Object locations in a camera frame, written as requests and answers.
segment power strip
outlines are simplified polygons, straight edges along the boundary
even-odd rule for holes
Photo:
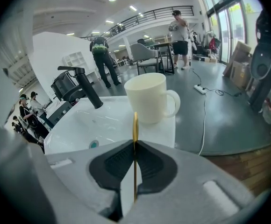
[[[203,87],[201,87],[200,85],[195,85],[194,88],[199,91],[202,95],[205,95],[207,90],[203,89]]]

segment sink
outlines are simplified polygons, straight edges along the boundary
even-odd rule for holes
[[[78,151],[132,139],[134,113],[127,96],[100,99],[104,104],[99,109],[88,98],[80,99],[44,140],[45,153]],[[174,100],[168,97],[168,111],[172,112],[174,105]],[[152,125],[139,122],[139,139],[174,147],[175,117]]]

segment wooden floor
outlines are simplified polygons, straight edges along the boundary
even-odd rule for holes
[[[255,196],[271,187],[271,145],[243,154],[205,158],[240,180]]]

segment black faucet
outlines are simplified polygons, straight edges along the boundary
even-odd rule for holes
[[[99,96],[91,86],[87,76],[85,75],[85,69],[81,67],[70,67],[70,66],[59,66],[58,70],[73,70],[74,77],[76,78],[78,84],[83,89],[95,109],[102,107],[103,102],[100,100]]]

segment sneaker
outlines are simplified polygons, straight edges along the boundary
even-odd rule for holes
[[[190,66],[186,65],[186,66],[183,66],[181,69],[182,70],[187,70],[187,69],[190,69]]]

